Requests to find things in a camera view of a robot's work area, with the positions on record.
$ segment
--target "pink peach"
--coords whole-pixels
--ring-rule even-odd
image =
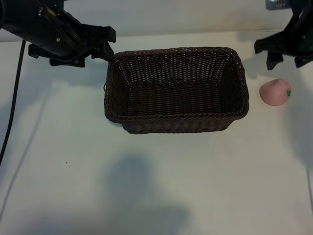
[[[291,85],[288,81],[279,78],[272,80],[260,88],[262,100],[269,105],[278,106],[284,104],[291,95]]]

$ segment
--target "brown wicker basket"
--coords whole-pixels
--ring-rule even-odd
[[[247,114],[248,98],[232,49],[126,51],[109,64],[105,115],[134,134],[221,131]]]

